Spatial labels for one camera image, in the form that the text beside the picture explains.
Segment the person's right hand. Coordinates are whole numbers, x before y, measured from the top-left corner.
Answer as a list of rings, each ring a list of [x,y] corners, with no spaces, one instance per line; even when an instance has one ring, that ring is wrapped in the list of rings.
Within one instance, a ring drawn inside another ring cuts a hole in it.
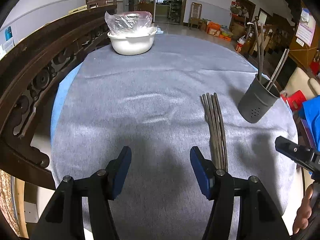
[[[308,219],[312,214],[312,207],[310,206],[312,195],[313,185],[310,184],[306,189],[305,195],[301,202],[301,206],[297,210],[297,215],[293,223],[293,234],[297,234],[299,231],[306,229],[309,224]]]

